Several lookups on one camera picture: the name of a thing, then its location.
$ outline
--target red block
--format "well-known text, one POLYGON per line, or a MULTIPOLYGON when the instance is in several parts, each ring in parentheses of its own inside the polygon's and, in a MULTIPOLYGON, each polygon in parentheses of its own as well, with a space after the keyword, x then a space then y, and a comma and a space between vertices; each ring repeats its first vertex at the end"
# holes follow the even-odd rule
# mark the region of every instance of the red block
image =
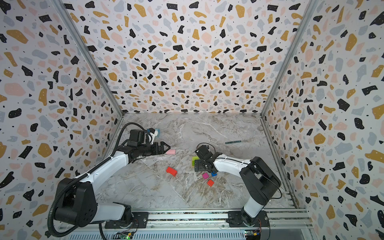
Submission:
POLYGON ((207 184, 210 186, 210 187, 212 187, 212 185, 214 184, 215 182, 214 181, 212 181, 212 180, 208 180, 208 182, 207 182, 207 184))
POLYGON ((166 172, 172 174, 174 177, 177 175, 177 171, 171 167, 168 167, 166 172))

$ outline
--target lime green block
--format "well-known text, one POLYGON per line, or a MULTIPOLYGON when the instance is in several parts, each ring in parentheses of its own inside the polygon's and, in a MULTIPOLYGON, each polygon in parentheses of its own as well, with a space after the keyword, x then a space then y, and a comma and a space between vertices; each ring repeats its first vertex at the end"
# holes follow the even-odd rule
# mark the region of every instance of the lime green block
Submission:
POLYGON ((192 166, 195 166, 195 160, 199 160, 200 158, 197 156, 192 157, 192 166))

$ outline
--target wall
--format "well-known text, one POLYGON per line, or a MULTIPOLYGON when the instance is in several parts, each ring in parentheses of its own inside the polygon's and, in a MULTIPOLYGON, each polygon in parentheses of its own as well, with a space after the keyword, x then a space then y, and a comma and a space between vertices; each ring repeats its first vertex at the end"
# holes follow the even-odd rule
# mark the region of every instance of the wall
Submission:
POLYGON ((57 183, 101 159, 117 114, 49 1, 0 7, 0 239, 47 239, 57 183))
POLYGON ((124 112, 259 112, 307 1, 65 0, 124 112))
POLYGON ((383 10, 319 1, 265 116, 319 239, 384 232, 383 10))

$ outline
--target metal corner post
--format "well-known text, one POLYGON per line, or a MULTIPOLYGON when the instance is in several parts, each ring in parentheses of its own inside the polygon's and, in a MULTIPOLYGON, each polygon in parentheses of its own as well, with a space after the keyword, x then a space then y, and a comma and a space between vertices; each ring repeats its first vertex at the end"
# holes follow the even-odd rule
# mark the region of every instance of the metal corner post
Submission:
POLYGON ((124 115, 119 104, 117 103, 115 97, 113 96, 111 90, 109 89, 108 84, 104 81, 104 77, 101 74, 99 68, 97 67, 95 61, 93 60, 91 54, 88 51, 87 46, 83 42, 80 33, 78 32, 75 24, 73 23, 69 13, 64 7, 64 4, 61 0, 51 0, 51 3, 53 7, 55 8, 56 12, 59 14, 60 18, 62 19, 63 23, 65 24, 65 27, 73 37, 73 40, 75 41, 77 47, 79 48, 80 52, 82 53, 83 57, 87 61, 89 67, 91 70, 95 73, 96 78, 99 79, 100 85, 103 87, 103 90, 107 97, 109 98, 112 106, 115 108, 116 112, 118 113, 119 118, 122 118, 124 115))
POLYGON ((276 77, 276 80, 275 82, 273 83, 272 85, 272 88, 271 88, 271 91, 269 92, 268 94, 268 97, 267 97, 267 100, 264 104, 264 107, 263 107, 263 110, 261 112, 261 116, 265 116, 265 114, 267 113, 267 110, 269 108, 269 105, 271 104, 272 102, 272 99, 273 99, 273 95, 277 92, 277 89, 281 83, 281 81, 283 80, 283 76, 293 58, 293 55, 295 54, 295 51, 300 43, 300 39, 301 37, 303 36, 306 28, 307 28, 307 25, 308 25, 308 22, 309 20, 311 19, 311 16, 318 4, 319 0, 310 0, 310 2, 308 3, 308 6, 304 12, 304 16, 303 16, 303 19, 297 29, 297 33, 292 41, 292 44, 288 50, 288 53, 283 61, 283 65, 281 66, 281 69, 279 71, 279 73, 277 74, 277 77, 276 77))

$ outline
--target gray marble surface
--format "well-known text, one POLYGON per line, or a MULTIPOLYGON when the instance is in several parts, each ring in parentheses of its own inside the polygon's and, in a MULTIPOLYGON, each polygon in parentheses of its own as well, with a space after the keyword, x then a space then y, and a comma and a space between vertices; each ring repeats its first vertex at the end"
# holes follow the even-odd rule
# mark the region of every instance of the gray marble surface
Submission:
MULTIPOLYGON (((202 177, 203 172, 194 171, 192 156, 201 142, 208 142, 217 152, 231 157, 261 157, 279 176, 257 115, 144 113, 125 115, 122 126, 127 122, 136 122, 145 129, 160 129, 155 141, 169 144, 176 149, 176 155, 149 156, 120 169, 100 187, 96 193, 98 202, 120 202, 133 208, 243 207, 250 195, 241 178, 218 172, 217 176, 210 176, 215 183, 209 187, 209 179, 202 177), (248 142, 225 144, 235 140, 248 142), (166 173, 168 167, 177 170, 176 177, 166 173)), ((120 143, 134 127, 127 127, 120 143)), ((283 194, 281 199, 271 200, 266 208, 291 207, 288 197, 283 194)))

